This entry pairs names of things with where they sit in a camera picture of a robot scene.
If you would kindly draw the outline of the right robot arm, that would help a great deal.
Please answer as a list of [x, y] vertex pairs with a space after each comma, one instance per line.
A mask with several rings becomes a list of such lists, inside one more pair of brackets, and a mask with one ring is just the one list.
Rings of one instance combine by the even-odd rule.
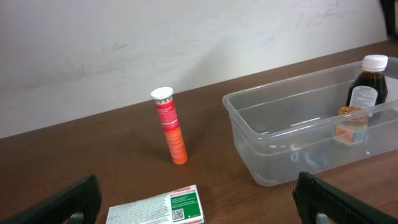
[[379, 0], [381, 5], [387, 37], [397, 41], [397, 0]]

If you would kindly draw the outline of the white green medicine box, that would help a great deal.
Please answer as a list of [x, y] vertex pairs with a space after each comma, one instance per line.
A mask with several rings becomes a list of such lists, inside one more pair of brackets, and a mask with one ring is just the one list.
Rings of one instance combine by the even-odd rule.
[[205, 224], [196, 185], [110, 207], [106, 224]]

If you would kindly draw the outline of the small gold lid jar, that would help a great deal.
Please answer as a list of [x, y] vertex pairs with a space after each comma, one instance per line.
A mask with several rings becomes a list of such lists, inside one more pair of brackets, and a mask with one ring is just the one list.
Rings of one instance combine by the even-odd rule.
[[334, 139], [347, 145], [359, 144], [366, 140], [369, 116], [344, 121], [336, 126]]

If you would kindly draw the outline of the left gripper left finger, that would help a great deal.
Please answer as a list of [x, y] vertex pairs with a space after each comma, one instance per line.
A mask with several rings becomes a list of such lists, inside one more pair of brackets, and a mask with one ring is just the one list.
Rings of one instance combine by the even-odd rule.
[[92, 174], [1, 224], [95, 223], [101, 202], [98, 178]]

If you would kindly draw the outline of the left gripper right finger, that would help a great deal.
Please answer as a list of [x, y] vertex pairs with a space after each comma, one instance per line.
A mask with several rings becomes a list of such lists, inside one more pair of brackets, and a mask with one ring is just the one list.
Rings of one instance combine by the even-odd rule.
[[394, 218], [319, 179], [300, 172], [292, 196], [302, 223], [397, 224]]

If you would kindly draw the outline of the clear plastic container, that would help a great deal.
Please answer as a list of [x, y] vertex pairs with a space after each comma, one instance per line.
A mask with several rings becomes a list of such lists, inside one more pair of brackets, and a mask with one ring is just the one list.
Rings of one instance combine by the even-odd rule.
[[[385, 69], [385, 103], [339, 115], [361, 63], [237, 91], [224, 96], [234, 144], [254, 180], [270, 187], [397, 149], [397, 59]], [[336, 126], [368, 115], [367, 138], [347, 145]]]

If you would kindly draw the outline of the dark brown syrup bottle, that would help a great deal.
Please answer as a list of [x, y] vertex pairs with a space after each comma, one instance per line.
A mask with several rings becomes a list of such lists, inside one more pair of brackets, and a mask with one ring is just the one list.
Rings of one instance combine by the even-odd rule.
[[388, 89], [384, 71], [388, 56], [367, 55], [363, 58], [362, 72], [348, 90], [346, 106], [367, 109], [386, 101]]

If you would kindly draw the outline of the orange tablet tube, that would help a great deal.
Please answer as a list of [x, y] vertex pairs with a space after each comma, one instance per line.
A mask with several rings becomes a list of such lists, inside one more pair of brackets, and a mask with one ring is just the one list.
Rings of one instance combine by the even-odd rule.
[[180, 165], [188, 161], [188, 154], [185, 148], [173, 95], [174, 90], [168, 86], [156, 88], [150, 93], [157, 108], [172, 160], [174, 164]]

